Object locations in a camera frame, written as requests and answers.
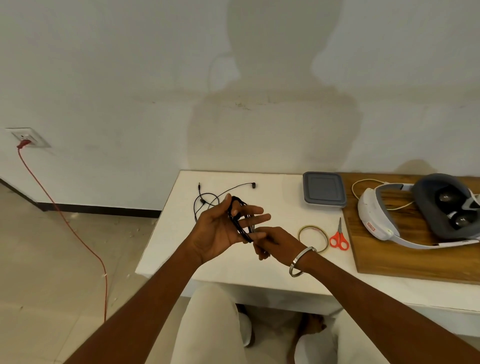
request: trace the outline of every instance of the white wall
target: white wall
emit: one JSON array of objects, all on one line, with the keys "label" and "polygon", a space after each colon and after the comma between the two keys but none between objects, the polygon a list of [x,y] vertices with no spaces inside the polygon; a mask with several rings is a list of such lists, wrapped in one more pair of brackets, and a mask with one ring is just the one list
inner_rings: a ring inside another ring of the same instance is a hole
[{"label": "white wall", "polygon": [[[476,0],[2,0],[0,128],[59,203],[179,169],[480,175]],[[46,197],[0,132],[0,177]]]}]

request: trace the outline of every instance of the plastic container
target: plastic container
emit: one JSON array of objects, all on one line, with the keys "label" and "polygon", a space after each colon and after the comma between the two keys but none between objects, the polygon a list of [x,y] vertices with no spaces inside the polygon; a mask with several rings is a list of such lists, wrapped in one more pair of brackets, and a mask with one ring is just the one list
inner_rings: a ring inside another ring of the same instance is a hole
[{"label": "plastic container", "polygon": [[305,172],[303,174],[303,198],[308,204],[345,207],[347,194],[342,177],[338,173]]}]

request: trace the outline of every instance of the white pants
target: white pants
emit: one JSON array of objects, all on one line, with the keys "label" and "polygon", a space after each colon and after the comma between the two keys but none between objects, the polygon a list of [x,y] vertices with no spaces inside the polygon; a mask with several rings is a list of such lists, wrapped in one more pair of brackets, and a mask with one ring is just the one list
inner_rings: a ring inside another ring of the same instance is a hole
[{"label": "white pants", "polygon": [[[171,364],[247,364],[239,314],[230,297],[215,285],[193,295],[180,323]],[[332,330],[304,335],[296,364],[388,364],[346,311]]]}]

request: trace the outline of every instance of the vr headset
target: vr headset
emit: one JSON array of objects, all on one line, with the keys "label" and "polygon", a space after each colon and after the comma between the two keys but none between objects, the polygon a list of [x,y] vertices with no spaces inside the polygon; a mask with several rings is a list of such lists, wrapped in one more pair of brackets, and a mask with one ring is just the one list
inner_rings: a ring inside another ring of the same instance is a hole
[{"label": "vr headset", "polygon": [[[445,243],[422,245],[400,237],[398,226],[382,201],[381,191],[412,191],[413,200],[432,232]],[[473,192],[448,174],[429,174],[415,184],[384,183],[367,188],[359,199],[360,219],[380,240],[391,240],[414,249],[440,249],[480,243],[480,205]]]}]

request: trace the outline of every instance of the wall socket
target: wall socket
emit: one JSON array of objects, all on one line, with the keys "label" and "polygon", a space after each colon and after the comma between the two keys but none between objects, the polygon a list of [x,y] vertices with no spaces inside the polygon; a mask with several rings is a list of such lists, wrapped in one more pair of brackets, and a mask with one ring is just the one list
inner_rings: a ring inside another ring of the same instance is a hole
[{"label": "wall socket", "polygon": [[27,148],[50,148],[50,145],[32,128],[6,128],[18,141],[30,140]]}]

